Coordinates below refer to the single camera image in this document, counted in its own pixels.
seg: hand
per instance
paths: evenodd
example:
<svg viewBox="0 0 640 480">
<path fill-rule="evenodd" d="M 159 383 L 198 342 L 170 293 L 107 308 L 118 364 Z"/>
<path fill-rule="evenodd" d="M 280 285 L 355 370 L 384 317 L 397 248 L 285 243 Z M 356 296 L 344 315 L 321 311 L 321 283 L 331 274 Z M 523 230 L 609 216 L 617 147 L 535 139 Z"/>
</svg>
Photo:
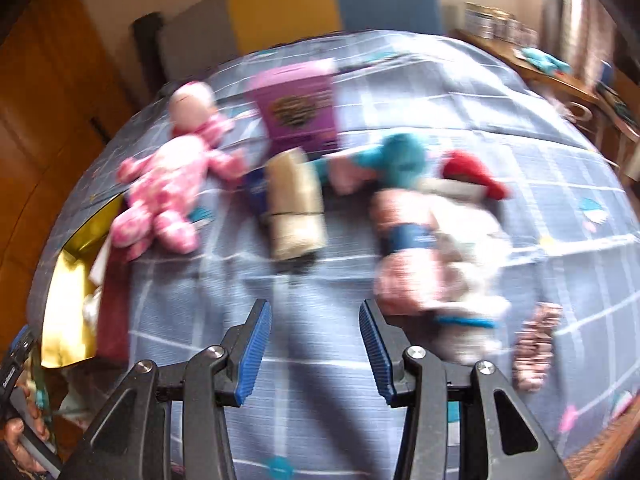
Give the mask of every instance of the hand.
<svg viewBox="0 0 640 480">
<path fill-rule="evenodd" d="M 47 429 L 42 414 L 35 402 L 30 399 L 31 392 L 26 384 L 18 384 L 16 388 L 21 388 L 27 398 L 27 409 L 34 420 L 34 432 L 43 441 L 49 440 L 49 430 Z M 9 452 L 14 456 L 18 464 L 27 471 L 34 473 L 44 473 L 46 470 L 34 459 L 33 456 L 20 444 L 20 436 L 24 431 L 24 423 L 20 418 L 12 418 L 4 427 L 4 441 Z"/>
</svg>

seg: red object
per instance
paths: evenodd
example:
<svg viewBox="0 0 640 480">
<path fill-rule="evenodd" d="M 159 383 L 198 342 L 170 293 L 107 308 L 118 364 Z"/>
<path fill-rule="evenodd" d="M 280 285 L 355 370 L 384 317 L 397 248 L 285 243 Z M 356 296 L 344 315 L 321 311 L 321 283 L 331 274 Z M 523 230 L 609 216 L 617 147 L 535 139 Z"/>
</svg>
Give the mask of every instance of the red object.
<svg viewBox="0 0 640 480">
<path fill-rule="evenodd" d="M 96 355 L 119 365 L 129 364 L 128 248 L 111 246 L 104 271 L 98 311 Z"/>
<path fill-rule="evenodd" d="M 453 150 L 445 155 L 449 160 L 442 168 L 442 176 L 451 180 L 461 180 L 486 187 L 486 195 L 494 200 L 509 196 L 509 189 L 492 179 L 489 169 L 475 155 Z"/>
</svg>

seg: teal dot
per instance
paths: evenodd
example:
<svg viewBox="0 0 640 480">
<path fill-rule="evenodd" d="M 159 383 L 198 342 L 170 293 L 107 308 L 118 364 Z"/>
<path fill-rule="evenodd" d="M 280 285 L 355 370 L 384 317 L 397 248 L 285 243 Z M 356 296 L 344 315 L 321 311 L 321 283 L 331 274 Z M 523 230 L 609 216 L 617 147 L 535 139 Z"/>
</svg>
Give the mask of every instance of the teal dot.
<svg viewBox="0 0 640 480">
<path fill-rule="evenodd" d="M 274 480 L 289 480 L 293 476 L 293 468 L 283 456 L 274 456 L 267 462 L 267 466 L 269 475 Z"/>
</svg>

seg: metal screw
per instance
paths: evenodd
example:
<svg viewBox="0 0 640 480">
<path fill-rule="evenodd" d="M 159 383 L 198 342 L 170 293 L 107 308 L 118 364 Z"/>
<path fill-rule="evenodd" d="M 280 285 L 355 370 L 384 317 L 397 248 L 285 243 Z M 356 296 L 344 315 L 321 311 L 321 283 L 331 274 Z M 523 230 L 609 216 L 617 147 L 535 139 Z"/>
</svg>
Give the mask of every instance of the metal screw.
<svg viewBox="0 0 640 480">
<path fill-rule="evenodd" d="M 480 361 L 478 363 L 478 371 L 484 375 L 491 375 L 495 372 L 495 365 L 490 361 Z"/>
<path fill-rule="evenodd" d="M 154 364 L 148 359 L 144 359 L 142 361 L 138 361 L 136 363 L 136 371 L 139 374 L 146 374 L 151 371 L 151 368 L 154 367 Z"/>
<path fill-rule="evenodd" d="M 207 348 L 207 352 L 209 352 L 211 355 L 213 355 L 213 357 L 218 359 L 218 358 L 222 357 L 225 354 L 225 349 L 222 348 L 222 346 L 213 345 L 213 346 L 210 346 L 209 348 Z"/>
<path fill-rule="evenodd" d="M 427 351 L 421 346 L 409 346 L 409 348 L 406 349 L 406 353 L 414 359 L 422 359 L 427 355 Z"/>
</svg>

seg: wooden bed edge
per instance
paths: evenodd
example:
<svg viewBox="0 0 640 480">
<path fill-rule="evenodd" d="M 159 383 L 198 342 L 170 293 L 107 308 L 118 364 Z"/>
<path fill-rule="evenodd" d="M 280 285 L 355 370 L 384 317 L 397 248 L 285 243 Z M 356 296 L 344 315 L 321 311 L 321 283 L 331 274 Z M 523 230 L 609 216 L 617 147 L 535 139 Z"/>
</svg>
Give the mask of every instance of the wooden bed edge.
<svg viewBox="0 0 640 480">
<path fill-rule="evenodd" d="M 574 480 L 600 480 L 613 468 L 620 452 L 640 428 L 640 397 L 636 397 L 629 409 L 612 422 L 583 450 L 569 457 L 564 463 Z M 595 455 L 590 460 L 586 456 Z"/>
</svg>

